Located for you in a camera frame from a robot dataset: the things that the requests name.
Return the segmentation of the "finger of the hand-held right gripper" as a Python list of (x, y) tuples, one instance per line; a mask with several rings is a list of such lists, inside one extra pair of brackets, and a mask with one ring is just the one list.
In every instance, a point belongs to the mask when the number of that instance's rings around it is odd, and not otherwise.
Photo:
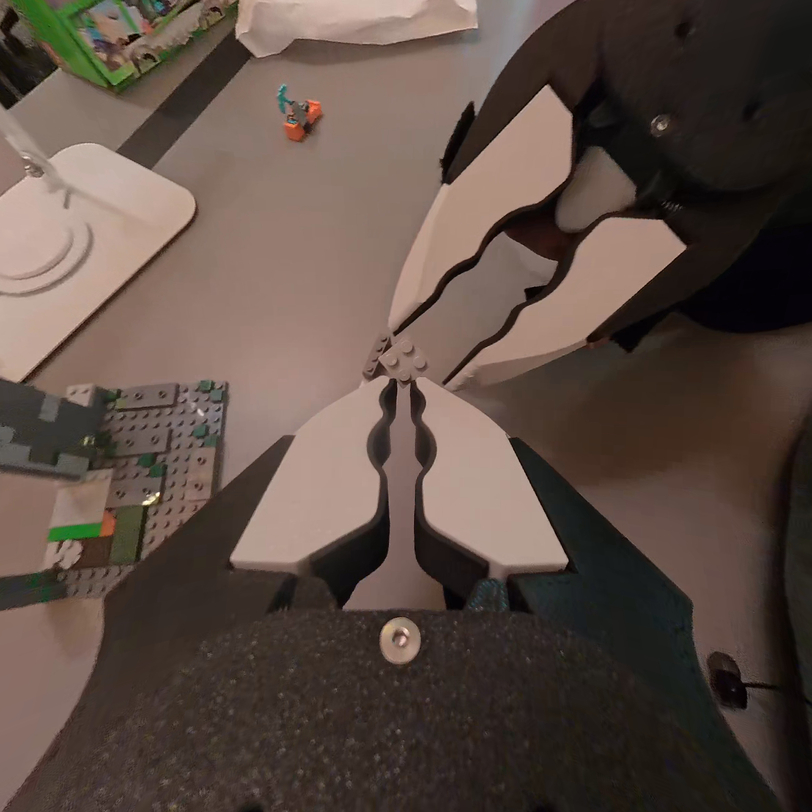
[(443, 184), (409, 250), (391, 301), (399, 333), (482, 256), (497, 227), (553, 196), (573, 163), (573, 114), (550, 85), (517, 113), (459, 177)]
[(558, 284), (517, 308), (445, 386), (488, 387), (583, 348), (589, 337), (686, 249), (663, 220), (604, 218), (577, 245)]

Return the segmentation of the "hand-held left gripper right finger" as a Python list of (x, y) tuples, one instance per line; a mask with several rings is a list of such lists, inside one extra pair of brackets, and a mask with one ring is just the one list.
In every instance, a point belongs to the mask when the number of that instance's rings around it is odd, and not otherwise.
[(511, 439), (429, 379), (411, 384), (417, 563), (458, 602), (491, 578), (562, 573), (569, 564)]

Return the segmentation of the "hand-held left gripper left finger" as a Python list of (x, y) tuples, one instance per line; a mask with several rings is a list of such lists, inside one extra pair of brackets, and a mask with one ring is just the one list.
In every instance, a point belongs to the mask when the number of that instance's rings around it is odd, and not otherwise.
[(316, 577), (337, 604), (389, 550), (384, 464), (398, 386), (368, 381), (306, 422), (230, 555), (235, 569)]

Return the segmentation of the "grey brick baseplate build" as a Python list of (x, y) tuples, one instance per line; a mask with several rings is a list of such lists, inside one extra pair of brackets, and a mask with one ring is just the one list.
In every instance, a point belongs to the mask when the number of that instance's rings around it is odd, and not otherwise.
[(39, 570), (2, 576), (2, 610), (102, 598), (218, 488), (228, 384), (63, 396), (2, 379), (2, 471), (51, 479), (55, 503)]

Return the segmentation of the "long grey brick plate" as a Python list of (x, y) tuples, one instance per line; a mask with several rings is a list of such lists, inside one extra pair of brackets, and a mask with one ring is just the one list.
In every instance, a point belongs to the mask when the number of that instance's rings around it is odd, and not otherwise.
[(384, 374), (381, 357), (390, 349), (392, 336), (382, 333), (373, 341), (371, 351), (361, 369), (362, 381), (371, 381)]

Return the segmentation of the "square grey brick plate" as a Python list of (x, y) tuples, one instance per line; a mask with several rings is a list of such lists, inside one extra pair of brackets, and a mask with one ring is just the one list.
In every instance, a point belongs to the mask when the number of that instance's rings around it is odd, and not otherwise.
[(379, 356), (381, 370), (399, 386), (407, 387), (430, 369), (425, 353), (407, 336), (395, 337)]

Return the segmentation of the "person's right forearm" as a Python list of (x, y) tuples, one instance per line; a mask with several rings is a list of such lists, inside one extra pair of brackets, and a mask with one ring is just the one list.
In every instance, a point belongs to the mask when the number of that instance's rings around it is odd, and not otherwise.
[(676, 311), (699, 326), (752, 334), (811, 322), (811, 188), (785, 202), (753, 243)]

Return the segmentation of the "grey desk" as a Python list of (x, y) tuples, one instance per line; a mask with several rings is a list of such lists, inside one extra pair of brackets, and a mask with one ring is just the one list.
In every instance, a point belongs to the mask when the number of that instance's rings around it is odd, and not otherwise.
[[(193, 379), (230, 384), (222, 483), (356, 388), (386, 327), (403, 260), (439, 186), (439, 159), (465, 105), (564, 2), (478, 2), (477, 31), (395, 46), (303, 41), (250, 58), (155, 169), (198, 203), (192, 225), (41, 367), (62, 394)], [(51, 152), (93, 141), (154, 158), (133, 133), (182, 80), (241, 46), (219, 25), (121, 96), (58, 72), (13, 110)], [(275, 95), (319, 99), (301, 145)], [(454, 280), (408, 331), (441, 380), (491, 335), (533, 271), (506, 238)], [(613, 343), (464, 393), (551, 463), (694, 603), (704, 665), (729, 652), (753, 681), (788, 688), (782, 537), (791, 458), (810, 408), (810, 324), (756, 334), (671, 315), (632, 353)], [(412, 550), (408, 393), (392, 426), (392, 541), (350, 608), (439, 608)], [(2, 809), (46, 753), (93, 670), (100, 600), (2, 612)], [(724, 716), (789, 810), (810, 808), (803, 715), (755, 691)]]

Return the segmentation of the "orange teal brick figure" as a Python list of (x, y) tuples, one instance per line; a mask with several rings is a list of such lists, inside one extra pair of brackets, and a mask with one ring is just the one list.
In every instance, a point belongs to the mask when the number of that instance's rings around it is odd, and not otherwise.
[(320, 101), (305, 99), (296, 101), (288, 96), (287, 84), (281, 84), (277, 91), (277, 105), (284, 118), (283, 128), (287, 137), (298, 143), (310, 135), (316, 123), (323, 116)]

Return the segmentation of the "crumpled white paper bag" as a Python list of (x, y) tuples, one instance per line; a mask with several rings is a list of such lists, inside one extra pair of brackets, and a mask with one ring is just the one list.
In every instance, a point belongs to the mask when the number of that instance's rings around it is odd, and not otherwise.
[(477, 29), (475, 1), (239, 1), (236, 38), (255, 57), (295, 41), (385, 46)]

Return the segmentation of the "white book stand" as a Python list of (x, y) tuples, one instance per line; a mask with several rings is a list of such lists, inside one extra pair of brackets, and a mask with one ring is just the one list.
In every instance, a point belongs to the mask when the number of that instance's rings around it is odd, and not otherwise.
[(9, 110), (25, 177), (1, 196), (1, 375), (23, 381), (191, 223), (182, 186), (96, 143), (53, 157)]

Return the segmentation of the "green toy set box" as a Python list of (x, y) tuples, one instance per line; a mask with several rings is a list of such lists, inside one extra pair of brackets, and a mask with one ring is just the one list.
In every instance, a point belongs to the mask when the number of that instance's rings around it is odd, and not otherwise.
[(234, 19), (237, 1), (11, 1), (58, 68), (100, 88), (124, 90)]

